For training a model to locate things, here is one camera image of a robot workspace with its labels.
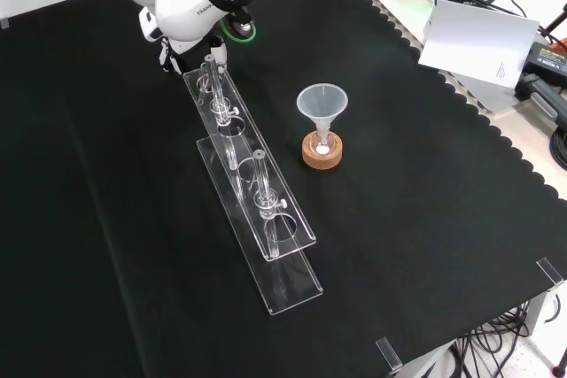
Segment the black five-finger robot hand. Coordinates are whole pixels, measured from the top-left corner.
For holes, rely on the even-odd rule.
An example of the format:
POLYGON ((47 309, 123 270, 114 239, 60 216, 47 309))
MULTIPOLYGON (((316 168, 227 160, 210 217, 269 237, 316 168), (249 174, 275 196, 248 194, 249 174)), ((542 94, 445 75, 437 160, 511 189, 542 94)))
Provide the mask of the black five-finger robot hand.
POLYGON ((179 42, 166 36, 160 39, 159 64, 164 71, 182 76, 210 53, 223 73, 227 68, 228 51, 225 40, 220 35, 208 35, 197 42, 179 42))

